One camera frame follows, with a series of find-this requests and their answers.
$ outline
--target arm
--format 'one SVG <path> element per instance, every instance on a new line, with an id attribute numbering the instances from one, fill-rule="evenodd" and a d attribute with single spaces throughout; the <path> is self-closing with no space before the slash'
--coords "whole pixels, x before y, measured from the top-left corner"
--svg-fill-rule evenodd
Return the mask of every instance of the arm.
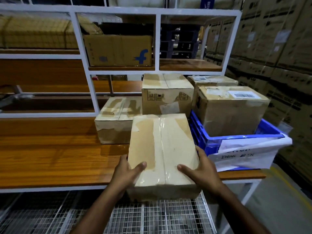
<path id="1" fill-rule="evenodd" d="M 205 151 L 196 146 L 199 155 L 199 166 L 192 170 L 179 164 L 178 170 L 190 177 L 201 188 L 215 195 L 234 233 L 270 234 L 270 232 L 249 212 L 237 199 L 235 194 L 222 183 L 214 163 Z"/>
<path id="2" fill-rule="evenodd" d="M 133 185 L 136 177 L 146 168 L 142 162 L 130 169 L 127 155 L 122 155 L 109 185 L 92 204 L 71 234 L 102 234 L 116 202 L 123 196 L 127 187 Z"/>

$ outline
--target forearm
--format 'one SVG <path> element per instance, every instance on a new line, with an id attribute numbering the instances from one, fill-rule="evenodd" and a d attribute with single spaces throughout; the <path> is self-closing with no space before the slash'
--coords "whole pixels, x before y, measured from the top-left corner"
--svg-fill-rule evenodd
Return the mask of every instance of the forearm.
<path id="1" fill-rule="evenodd" d="M 216 198 L 234 233 L 270 234 L 226 185 L 220 186 Z"/>
<path id="2" fill-rule="evenodd" d="M 118 201 L 119 191 L 107 186 L 71 234 L 102 234 Z"/>

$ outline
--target barcode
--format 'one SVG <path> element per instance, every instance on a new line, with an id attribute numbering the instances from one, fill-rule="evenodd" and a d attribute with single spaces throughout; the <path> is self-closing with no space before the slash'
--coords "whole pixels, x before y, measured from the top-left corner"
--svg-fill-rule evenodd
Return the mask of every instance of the barcode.
<path id="1" fill-rule="evenodd" d="M 235 94 L 235 96 L 240 97 L 240 98 L 254 98 L 255 97 L 251 94 Z"/>

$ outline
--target metal rack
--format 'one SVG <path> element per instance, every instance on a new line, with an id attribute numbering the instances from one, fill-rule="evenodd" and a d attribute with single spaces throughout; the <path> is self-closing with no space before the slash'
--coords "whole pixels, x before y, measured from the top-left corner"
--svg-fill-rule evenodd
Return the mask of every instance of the metal rack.
<path id="1" fill-rule="evenodd" d="M 181 74 L 196 74 L 196 75 L 224 75 L 226 66 L 230 57 L 230 52 L 234 43 L 236 31 L 241 17 L 241 11 L 239 10 L 218 10 L 218 9 L 178 9 L 176 8 L 149 8 L 149 7 L 107 7 L 106 0 L 104 0 L 105 6 L 95 7 L 95 6 L 74 6 L 72 5 L 33 5 L 31 0 L 30 4 L 0 4 L 1 12 L 44 12 L 53 13 L 57 12 L 60 14 L 68 15 L 68 18 L 72 21 L 75 37 L 78 43 L 80 54 L 0 54 L 0 59 L 80 59 L 82 60 L 85 75 L 87 78 L 88 87 L 90 90 L 90 95 L 94 107 L 94 112 L 85 113 L 1 113 L 0 118 L 37 118 L 37 117 L 92 117 L 97 116 L 99 113 L 99 106 L 96 100 L 96 92 L 92 82 L 92 75 L 114 75 L 114 74 L 144 74 L 144 73 L 172 73 L 178 72 Z M 89 70 L 89 62 L 86 54 L 86 50 L 83 43 L 82 33 L 80 30 L 79 22 L 77 19 L 77 13 L 86 14 L 127 14 L 127 15 L 148 15 L 155 18 L 155 28 L 154 28 L 154 60 L 155 60 L 155 70 Z M 160 54 L 160 24 L 162 22 L 162 17 L 175 16 L 181 17 L 182 23 L 200 23 L 203 26 L 207 26 L 207 21 L 211 18 L 220 18 L 224 16 L 235 17 L 234 25 L 232 27 L 231 37 L 228 41 L 226 53 L 222 61 L 222 71 L 164 71 L 159 70 L 159 54 Z M 183 17 L 192 17 L 192 21 L 183 20 Z M 203 43 L 206 42 L 209 28 L 205 30 Z M 205 45 L 201 48 L 201 59 L 204 55 Z M 110 85 L 110 95 L 131 95 L 132 93 L 115 93 L 111 84 L 111 79 L 109 79 Z"/>
<path id="2" fill-rule="evenodd" d="M 68 234 L 101 190 L 1 195 L 1 234 Z M 205 197 L 141 204 L 124 196 L 104 233 L 216 233 Z"/>

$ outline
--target blue logo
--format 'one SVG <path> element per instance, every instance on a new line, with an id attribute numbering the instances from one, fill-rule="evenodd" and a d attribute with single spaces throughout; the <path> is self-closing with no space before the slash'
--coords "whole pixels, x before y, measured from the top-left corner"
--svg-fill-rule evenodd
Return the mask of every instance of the blue logo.
<path id="1" fill-rule="evenodd" d="M 140 56 L 135 57 L 135 60 L 138 61 L 139 64 L 143 64 L 143 62 L 146 60 L 146 57 L 144 56 L 145 53 L 148 53 L 149 51 L 147 49 L 143 49 L 140 52 Z"/>

